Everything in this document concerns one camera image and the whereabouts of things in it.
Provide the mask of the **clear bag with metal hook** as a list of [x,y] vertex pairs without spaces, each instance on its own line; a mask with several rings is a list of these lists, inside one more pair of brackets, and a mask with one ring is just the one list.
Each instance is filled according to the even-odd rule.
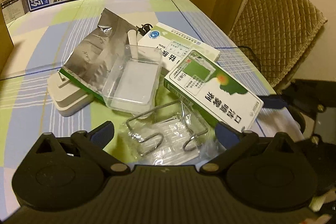
[[199,157],[210,126],[193,108],[176,100],[126,120],[121,136],[143,165],[182,165]]

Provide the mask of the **green white spray box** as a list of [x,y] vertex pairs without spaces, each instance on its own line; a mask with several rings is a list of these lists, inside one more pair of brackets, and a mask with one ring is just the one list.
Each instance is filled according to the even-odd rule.
[[248,130],[264,106],[256,94],[196,50],[169,71],[163,84],[213,127],[224,122],[239,132]]

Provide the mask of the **clear plastic tray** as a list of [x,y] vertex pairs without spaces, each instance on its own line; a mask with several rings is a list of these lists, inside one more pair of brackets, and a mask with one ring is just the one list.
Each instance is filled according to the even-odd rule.
[[129,43],[113,58],[101,94],[109,109],[138,115],[154,107],[162,51],[139,46],[135,30],[130,30],[127,38]]

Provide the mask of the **silver foil pouch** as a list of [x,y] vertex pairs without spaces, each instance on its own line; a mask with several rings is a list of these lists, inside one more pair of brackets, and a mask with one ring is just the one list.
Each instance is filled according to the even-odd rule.
[[60,73],[76,86],[102,101],[102,89],[116,55],[129,43],[127,33],[134,25],[108,9],[104,9],[96,29],[73,50]]

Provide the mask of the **white green capsule box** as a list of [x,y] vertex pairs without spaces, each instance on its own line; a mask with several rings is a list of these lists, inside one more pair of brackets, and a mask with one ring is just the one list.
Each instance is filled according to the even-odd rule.
[[163,23],[157,23],[138,41],[138,45],[162,51],[164,75],[171,71],[191,50],[197,50],[211,61],[217,61],[220,55],[219,50],[212,46]]

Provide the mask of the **white charger block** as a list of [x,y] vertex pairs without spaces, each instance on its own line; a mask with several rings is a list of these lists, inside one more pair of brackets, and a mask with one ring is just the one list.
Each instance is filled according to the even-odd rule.
[[63,117],[69,117],[90,104],[94,97],[56,72],[47,80],[47,90],[54,106]]

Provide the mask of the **quilted brown chair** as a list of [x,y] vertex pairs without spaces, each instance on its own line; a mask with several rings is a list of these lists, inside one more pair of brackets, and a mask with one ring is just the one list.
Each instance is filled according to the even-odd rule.
[[228,36],[250,48],[261,74],[278,93],[287,88],[327,18],[309,0],[246,0]]

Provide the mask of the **checked tablecloth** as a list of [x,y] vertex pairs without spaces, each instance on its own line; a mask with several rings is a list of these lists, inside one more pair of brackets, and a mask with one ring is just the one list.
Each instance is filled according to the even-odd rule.
[[189,0],[79,0],[28,13],[8,26],[14,49],[1,73],[1,219],[19,206],[11,180],[41,133],[69,136],[105,121],[119,127],[127,119],[99,101],[63,117],[47,90],[50,75],[97,27],[104,9],[135,26],[163,23],[197,38],[218,49],[219,65],[255,94],[273,93],[228,36]]

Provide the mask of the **brown cardboard box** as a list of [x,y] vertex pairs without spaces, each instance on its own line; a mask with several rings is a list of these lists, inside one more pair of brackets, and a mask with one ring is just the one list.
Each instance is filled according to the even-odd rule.
[[2,72],[7,59],[14,49],[14,44],[10,37],[2,10],[0,11],[0,21],[0,72]]

